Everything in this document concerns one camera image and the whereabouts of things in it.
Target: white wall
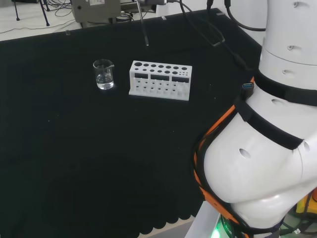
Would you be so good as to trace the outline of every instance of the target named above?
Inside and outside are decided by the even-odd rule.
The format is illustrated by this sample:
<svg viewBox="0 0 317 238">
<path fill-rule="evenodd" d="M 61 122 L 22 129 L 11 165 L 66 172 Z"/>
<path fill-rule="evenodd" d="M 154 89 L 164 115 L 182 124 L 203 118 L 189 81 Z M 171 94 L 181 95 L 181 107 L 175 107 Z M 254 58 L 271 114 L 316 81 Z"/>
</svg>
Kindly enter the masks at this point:
<svg viewBox="0 0 317 238">
<path fill-rule="evenodd" d="M 206 9 L 207 0 L 183 0 L 193 11 Z M 223 4 L 224 0 L 214 0 L 213 7 L 219 8 L 221 11 L 226 12 Z M 266 26 L 266 12 L 267 2 L 266 0 L 232 0 L 231 12 L 233 16 L 242 24 L 265 28 Z M 181 13 L 181 9 L 178 3 L 168 3 L 165 6 L 158 6 L 157 15 L 173 15 Z M 262 45 L 265 32 L 246 32 Z"/>
</svg>

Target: cable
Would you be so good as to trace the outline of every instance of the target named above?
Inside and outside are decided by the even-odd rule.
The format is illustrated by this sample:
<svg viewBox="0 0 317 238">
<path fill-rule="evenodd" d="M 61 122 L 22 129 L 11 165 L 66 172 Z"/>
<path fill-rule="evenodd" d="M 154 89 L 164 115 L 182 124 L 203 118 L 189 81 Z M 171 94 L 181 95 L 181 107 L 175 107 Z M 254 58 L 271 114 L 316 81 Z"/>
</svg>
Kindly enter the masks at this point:
<svg viewBox="0 0 317 238">
<path fill-rule="evenodd" d="M 250 26 L 243 25 L 242 23 L 240 23 L 239 21 L 237 21 L 237 20 L 233 17 L 233 15 L 232 15 L 232 13 L 231 13 L 229 7 L 227 8 L 227 12 L 228 12 L 228 15 L 229 15 L 229 17 L 230 17 L 230 19 L 231 19 L 232 21 L 234 21 L 238 26 L 240 26 L 240 27 L 242 27 L 242 28 L 244 28 L 244 29 L 246 29 L 246 30 L 249 30 L 249 31 L 266 31 L 266 28 L 254 28 L 254 27 L 250 27 Z"/>
<path fill-rule="evenodd" d="M 53 28 L 53 27 L 57 27 L 57 26 L 61 26 L 61 25 L 65 25 L 66 23 L 70 22 L 70 21 L 74 21 L 75 19 L 73 20 L 69 20 L 63 24 L 59 24 L 59 25 L 56 25 L 56 26 L 49 26 L 49 27 L 42 27 L 42 28 L 28 28 L 28 27 L 23 27 L 23 28 L 13 28 L 11 30 L 8 30 L 8 31 L 3 31 L 3 32 L 0 32 L 0 34 L 2 33 L 6 33 L 6 32 L 9 32 L 9 31 L 13 31 L 13 30 L 22 30 L 22 29 L 29 29 L 29 30 L 39 30 L 39 29 L 47 29 L 47 28 Z"/>
<path fill-rule="evenodd" d="M 234 21 L 238 26 L 240 26 L 240 27 L 242 27 L 242 28 L 244 28 L 244 29 L 246 29 L 246 30 L 249 30 L 249 31 L 266 31 L 265 28 L 253 28 L 253 27 L 245 26 L 245 25 L 241 24 L 239 21 L 237 21 L 237 20 L 233 17 L 233 15 L 232 15 L 232 13 L 231 13 L 231 11 L 230 11 L 231 0 L 224 0 L 224 5 L 225 5 L 225 7 L 226 7 L 226 9 L 227 9 L 227 12 L 228 12 L 228 15 L 229 15 L 230 19 L 231 19 L 232 21 Z"/>
<path fill-rule="evenodd" d="M 180 4 L 180 8 L 181 8 L 181 10 L 182 10 L 182 12 L 183 12 L 183 16 L 184 16 L 185 20 L 186 20 L 212 47 L 217 47 L 218 45 L 223 45 L 223 46 L 225 47 L 225 49 L 233 56 L 233 62 L 236 64 L 236 66 L 237 66 L 238 68 L 240 68 L 240 69 L 242 69 L 242 70 L 244 70 L 244 71 L 254 71 L 254 69 L 249 68 L 249 67 L 247 66 L 247 64 L 245 63 L 245 61 L 244 61 L 238 54 L 234 53 L 234 52 L 230 49 L 230 47 L 225 43 L 225 40 L 224 40 L 224 37 L 223 37 L 221 31 L 220 31 L 217 27 L 215 27 L 215 26 L 209 21 L 209 10 L 208 10 L 208 9 L 207 9 L 208 18 L 207 18 L 207 20 L 204 20 L 204 19 L 201 19 L 200 17 L 195 16 L 194 13 L 193 13 L 193 11 L 192 11 L 186 4 L 184 4 L 182 0 L 167 0 L 167 2 L 177 2 L 177 3 L 179 3 L 179 4 Z M 195 26 L 195 24 L 194 24 L 190 19 L 188 19 L 184 7 L 187 8 L 187 9 L 190 11 L 190 13 L 191 13 L 194 17 L 196 17 L 198 20 L 201 20 L 201 21 L 203 21 L 203 22 L 206 22 L 206 23 L 210 26 L 210 30 L 211 30 L 211 27 L 212 27 L 214 30 L 216 30 L 216 31 L 220 34 L 221 38 L 215 34 L 216 38 L 219 40 L 218 43 L 213 44 L 213 43 L 206 37 L 206 35 L 205 35 L 204 33 L 202 33 L 202 32 Z"/>
<path fill-rule="evenodd" d="M 64 2 L 61 2 L 60 0 L 58 0 L 58 2 L 56 2 L 55 0 L 47 0 L 47 4 L 49 6 L 56 8 L 56 9 L 53 9 L 50 11 L 55 11 L 55 16 L 57 16 L 57 17 L 64 17 L 64 16 L 67 16 L 73 12 L 72 8 L 71 8 L 71 3 L 70 2 L 66 3 L 66 0 L 64 0 Z M 66 15 L 58 15 L 57 12 L 60 11 L 61 9 L 69 9 L 70 12 Z"/>
<path fill-rule="evenodd" d="M 283 222 L 283 225 L 286 226 L 288 229 L 281 229 L 280 230 L 280 235 L 281 236 L 284 236 L 284 235 L 287 235 L 287 234 L 291 234 L 292 232 L 294 232 L 295 230 L 297 230 L 304 222 L 305 218 L 306 218 L 306 215 L 307 215 L 307 211 L 308 211 L 308 207 L 309 207 L 309 202 L 312 198 L 312 195 L 313 195 L 313 192 L 310 192 L 309 195 L 308 195 L 308 198 L 307 198 L 307 201 L 306 201 L 306 204 L 305 204 L 305 209 L 304 209 L 304 212 L 303 212 L 303 218 L 300 219 L 299 223 L 297 224 L 297 226 L 295 227 L 291 227 L 290 225 L 286 224 L 285 222 Z"/>
</svg>

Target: black cable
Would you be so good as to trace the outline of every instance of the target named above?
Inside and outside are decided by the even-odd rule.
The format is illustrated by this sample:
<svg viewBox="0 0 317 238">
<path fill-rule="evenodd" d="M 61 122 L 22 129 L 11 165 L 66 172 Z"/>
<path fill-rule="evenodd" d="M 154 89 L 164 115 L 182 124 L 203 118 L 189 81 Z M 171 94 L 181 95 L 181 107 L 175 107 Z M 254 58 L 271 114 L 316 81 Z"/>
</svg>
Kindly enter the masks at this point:
<svg viewBox="0 0 317 238">
<path fill-rule="evenodd" d="M 190 19 L 188 19 L 184 7 L 187 8 L 193 16 L 194 16 L 194 13 L 193 13 L 193 11 L 192 11 L 187 5 L 185 5 L 185 4 L 183 3 L 182 0 L 167 0 L 167 2 L 177 2 L 177 3 L 179 3 L 179 4 L 180 4 L 180 7 L 181 7 L 181 10 L 182 10 L 182 12 L 183 12 L 183 16 L 184 16 L 185 20 L 186 20 L 211 46 L 216 47 L 216 46 L 219 45 L 219 43 L 221 43 L 221 45 L 223 45 L 223 46 L 225 47 L 225 49 L 233 56 L 233 61 L 235 62 L 235 64 L 236 64 L 237 67 L 239 67 L 240 69 L 242 69 L 242 70 L 244 70 L 244 71 L 254 71 L 252 68 L 249 68 L 249 67 L 247 66 L 247 64 L 245 63 L 245 61 L 244 61 L 238 54 L 234 53 L 234 52 L 230 49 L 230 47 L 225 43 L 224 37 L 223 37 L 222 33 L 220 32 L 220 30 L 219 30 L 217 27 L 215 27 L 215 26 L 209 21 L 209 10 L 208 10 L 208 9 L 207 9 L 207 14 L 208 14 L 207 20 L 201 19 L 200 17 L 196 17 L 196 16 L 195 16 L 195 17 L 196 17 L 197 19 L 203 21 L 203 22 L 206 22 L 210 27 L 212 27 L 214 30 L 216 30 L 216 31 L 221 35 L 221 38 L 220 38 L 219 36 L 217 36 L 217 35 L 215 34 L 216 38 L 219 40 L 219 42 L 218 42 L 217 44 L 213 44 L 212 42 L 210 42 L 210 40 L 194 25 L 194 23 L 193 23 Z"/>
<path fill-rule="evenodd" d="M 227 8 L 227 12 L 228 12 L 228 15 L 229 15 L 229 17 L 230 17 L 230 19 L 231 19 L 232 21 L 234 21 L 238 26 L 240 26 L 240 27 L 242 27 L 242 28 L 244 28 L 244 29 L 246 29 L 246 30 L 249 30 L 249 31 L 266 31 L 266 28 L 254 28 L 254 27 L 250 27 L 250 26 L 243 25 L 242 23 L 240 23 L 239 21 L 237 21 L 237 20 L 233 17 L 233 15 L 232 15 L 232 13 L 231 13 L 229 7 Z"/>
<path fill-rule="evenodd" d="M 281 236 L 284 236 L 284 235 L 287 235 L 287 234 L 291 234 L 292 232 L 294 232 L 295 230 L 297 230 L 304 222 L 305 220 L 305 216 L 307 215 L 307 211 L 308 211 L 308 207 L 309 207 L 309 202 L 312 198 L 312 195 L 313 195 L 313 192 L 310 192 L 309 195 L 308 195 L 308 198 L 307 198 L 307 201 L 306 201 L 306 204 L 305 204 L 305 209 L 304 209 L 304 212 L 303 212 L 303 218 L 300 219 L 300 222 L 297 224 L 297 226 L 295 227 L 291 227 L 290 225 L 286 224 L 285 222 L 283 222 L 283 225 L 286 226 L 288 229 L 281 229 L 280 230 L 280 235 Z"/>
<path fill-rule="evenodd" d="M 42 27 L 42 28 L 28 28 L 28 27 L 23 27 L 23 28 L 13 28 L 11 30 L 8 30 L 8 31 L 3 31 L 3 32 L 0 32 L 0 34 L 2 33 L 6 33 L 6 32 L 9 32 L 9 31 L 13 31 L 13 30 L 22 30 L 22 29 L 29 29 L 29 30 L 39 30 L 39 29 L 47 29 L 47 28 L 53 28 L 53 27 L 57 27 L 57 26 L 61 26 L 61 25 L 65 25 L 66 23 L 70 22 L 70 21 L 74 21 L 75 19 L 73 20 L 69 20 L 63 24 L 59 24 L 59 25 L 56 25 L 56 26 L 49 26 L 49 27 Z"/>
<path fill-rule="evenodd" d="M 240 26 L 240 27 L 242 27 L 242 28 L 244 28 L 244 29 L 246 29 L 246 30 L 249 30 L 249 31 L 266 31 L 265 28 L 249 27 L 249 26 L 243 25 L 243 24 L 241 24 L 239 21 L 237 21 L 237 20 L 233 17 L 233 15 L 232 15 L 232 13 L 231 13 L 231 11 L 230 11 L 231 0 L 224 0 L 224 5 L 225 5 L 225 7 L 226 7 L 226 9 L 227 9 L 227 12 L 228 12 L 228 15 L 229 15 L 230 19 L 231 19 L 232 21 L 234 21 L 238 26 Z"/>
</svg>

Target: metal stand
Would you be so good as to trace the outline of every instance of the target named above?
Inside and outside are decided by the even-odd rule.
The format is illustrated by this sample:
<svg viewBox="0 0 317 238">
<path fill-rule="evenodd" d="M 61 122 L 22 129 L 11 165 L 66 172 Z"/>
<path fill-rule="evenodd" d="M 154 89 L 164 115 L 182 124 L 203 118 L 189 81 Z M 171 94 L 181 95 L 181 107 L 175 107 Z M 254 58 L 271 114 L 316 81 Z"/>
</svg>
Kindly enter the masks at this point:
<svg viewBox="0 0 317 238">
<path fill-rule="evenodd" d="M 146 29 L 145 29 L 145 25 L 144 25 L 144 23 L 143 23 L 142 10 L 141 10 L 141 6 L 140 6 L 140 3 L 139 3 L 139 0 L 137 0 L 137 6 L 138 6 L 140 18 L 141 18 L 141 27 L 142 27 L 142 31 L 143 31 L 143 35 L 144 35 L 144 39 L 145 39 L 145 44 L 146 44 L 147 46 L 149 46 L 148 35 L 147 35 L 147 31 L 146 31 Z"/>
<path fill-rule="evenodd" d="M 16 9 L 16 2 L 15 2 L 15 0 L 13 0 L 13 2 L 14 2 L 14 7 L 15 7 L 16 20 L 19 21 L 20 18 L 19 18 L 19 16 L 18 16 L 18 10 Z"/>
<path fill-rule="evenodd" d="M 43 11 L 43 15 L 44 15 L 44 17 L 45 17 L 46 26 L 50 26 L 49 21 L 48 21 L 48 18 L 46 17 L 46 14 L 45 14 L 45 10 L 44 10 L 44 7 L 43 7 L 42 0 L 40 0 L 40 5 L 41 5 L 42 11 Z"/>
<path fill-rule="evenodd" d="M 46 9 L 47 9 L 46 11 L 50 11 L 47 0 L 43 0 L 43 1 L 44 1 L 44 4 L 46 5 Z"/>
</svg>

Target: lab equipment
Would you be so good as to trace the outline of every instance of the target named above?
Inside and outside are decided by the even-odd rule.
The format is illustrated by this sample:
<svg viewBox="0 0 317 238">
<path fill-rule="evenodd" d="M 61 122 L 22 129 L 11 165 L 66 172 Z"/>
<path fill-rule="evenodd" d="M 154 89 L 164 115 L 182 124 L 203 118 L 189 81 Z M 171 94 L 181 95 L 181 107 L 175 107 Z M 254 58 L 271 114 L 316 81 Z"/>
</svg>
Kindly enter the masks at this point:
<svg viewBox="0 0 317 238">
<path fill-rule="evenodd" d="M 100 89 L 107 90 L 114 86 L 113 67 L 113 63 L 107 59 L 99 59 L 94 62 L 96 82 Z"/>
<path fill-rule="evenodd" d="M 188 101 L 191 77 L 188 65 L 133 61 L 129 94 Z"/>
</svg>

